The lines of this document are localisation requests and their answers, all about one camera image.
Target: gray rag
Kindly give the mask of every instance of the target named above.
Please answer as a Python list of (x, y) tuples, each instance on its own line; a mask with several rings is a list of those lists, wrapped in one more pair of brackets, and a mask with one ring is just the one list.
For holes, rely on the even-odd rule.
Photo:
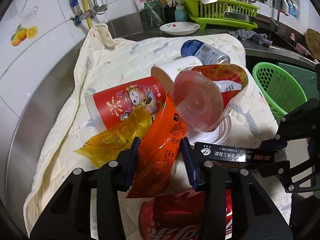
[(246, 40), (252, 40), (257, 44), (265, 45), (267, 47), (270, 47), (272, 44), (272, 41), (268, 40), (268, 36), (263, 33), (263, 34), (257, 34), (254, 31), (246, 31), (246, 30), (237, 30), (235, 32), (229, 32), (229, 34), (236, 39), (240, 39), (241, 41), (246, 41)]

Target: green cabinet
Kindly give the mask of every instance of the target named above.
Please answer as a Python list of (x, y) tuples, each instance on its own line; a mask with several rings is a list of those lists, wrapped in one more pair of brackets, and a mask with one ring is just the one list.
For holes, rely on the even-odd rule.
[(280, 62), (278, 63), (278, 66), (290, 73), (295, 78), (295, 80), (298, 81), (308, 100), (310, 98), (319, 99), (319, 92), (317, 89), (317, 75), (315, 72)]

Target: green plastic basket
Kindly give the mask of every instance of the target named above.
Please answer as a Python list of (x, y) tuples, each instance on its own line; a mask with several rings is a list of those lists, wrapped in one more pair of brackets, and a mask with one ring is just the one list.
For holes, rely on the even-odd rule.
[(282, 116), (307, 102), (299, 83), (287, 71), (274, 64), (258, 63), (253, 68), (252, 76), (278, 124)]
[(218, 0), (215, 3), (203, 4), (200, 0), (183, 0), (183, 4), (189, 17), (200, 25), (200, 29), (204, 29), (207, 24), (231, 26), (248, 31), (258, 28), (255, 23), (224, 19), (226, 11), (256, 17), (259, 8), (248, 3)]

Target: metal screw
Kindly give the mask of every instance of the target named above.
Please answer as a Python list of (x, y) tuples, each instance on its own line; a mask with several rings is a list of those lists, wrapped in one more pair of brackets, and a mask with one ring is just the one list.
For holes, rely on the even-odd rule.
[(108, 165), (109, 165), (109, 167), (116, 167), (116, 166), (118, 166), (118, 162), (117, 161), (110, 161), (108, 163)]
[(211, 167), (213, 167), (213, 162), (211, 162), (211, 161), (205, 161), (205, 162), (203, 163), (203, 165), (206, 166), (206, 167), (208, 167), (208, 168), (211, 168)]
[(243, 175), (243, 176), (247, 176), (249, 174), (249, 171), (246, 170), (246, 169), (241, 169), (240, 170), (240, 174)]
[(81, 168), (76, 168), (76, 169), (73, 170), (72, 173), (73, 173), (74, 175), (79, 175), (79, 174), (82, 173), (82, 169), (81, 169)]

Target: white quilted cloth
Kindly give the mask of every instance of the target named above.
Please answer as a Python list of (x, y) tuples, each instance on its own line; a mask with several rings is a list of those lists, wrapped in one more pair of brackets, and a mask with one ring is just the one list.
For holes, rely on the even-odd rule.
[[(95, 25), (84, 41), (74, 69), (75, 90), (61, 109), (41, 152), (32, 191), (23, 208), (28, 234), (42, 210), (64, 179), (77, 167), (85, 171), (94, 169), (89, 159), (74, 153), (97, 130), (88, 113), (84, 94), (150, 76), (151, 66), (180, 58), (182, 44), (190, 38), (152, 38), (140, 42), (125, 39), (112, 40), (105, 24)], [(274, 137), (277, 123), (245, 68), (245, 51), (242, 44), (228, 34), (197, 37), (229, 55), (231, 63), (244, 68), (249, 86), (235, 110), (231, 113), (232, 128), (224, 145), (256, 148), (260, 142)], [(184, 163), (179, 165), (167, 194), (190, 189)], [(286, 194), (277, 178), (256, 178), (272, 198), (287, 223), (291, 214), (291, 194)], [(140, 240), (138, 214), (141, 202), (146, 199), (125, 199), (119, 192), (119, 203), (125, 233), (129, 240)], [(91, 215), (92, 237), (97, 238), (96, 214)]]

